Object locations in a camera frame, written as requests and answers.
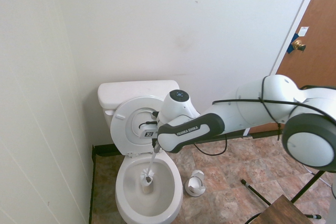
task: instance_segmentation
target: toilet tank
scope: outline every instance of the toilet tank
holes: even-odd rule
[[[113,114],[121,103],[143,95],[153,95],[163,100],[174,89],[179,89],[179,85],[172,80],[110,82],[99,86],[98,99],[110,127]]]

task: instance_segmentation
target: stool leg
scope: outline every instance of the stool leg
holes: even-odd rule
[[[324,173],[325,171],[319,170],[314,175],[314,177],[312,177],[312,179],[309,180],[309,182],[306,183],[306,185],[293,197],[293,199],[290,202],[294,204],[295,201],[297,201],[309,189],[309,187],[311,187]]]

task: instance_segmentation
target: black metal rod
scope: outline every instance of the black metal rod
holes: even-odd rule
[[[249,188],[252,192],[254,192],[260,199],[263,200],[263,202],[265,202],[267,205],[271,205],[271,203],[265,199],[260,193],[258,193],[253,187],[251,187],[245,180],[241,180],[240,181],[244,186],[246,186],[247,188]]]
[[[306,185],[293,197],[293,199],[290,201],[293,204],[311,187],[323,174],[325,171],[319,170],[312,179],[306,183]]]
[[[322,216],[320,215],[305,215],[307,218],[313,218],[313,219],[317,219],[320,220],[322,219]]]

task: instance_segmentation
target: paneled wall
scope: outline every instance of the paneled wall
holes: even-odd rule
[[[88,223],[80,85],[58,0],[0,0],[0,223]]]

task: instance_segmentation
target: blue tape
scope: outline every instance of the blue tape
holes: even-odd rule
[[[287,48],[287,53],[290,54],[292,51],[294,51],[294,48],[293,48],[293,46],[292,46],[292,43],[293,43],[293,41],[296,40],[297,38],[299,38],[299,35],[298,35],[298,34],[294,34],[293,39],[292,39],[292,41],[290,42],[290,44],[289,44],[289,46],[288,46],[288,48]]]

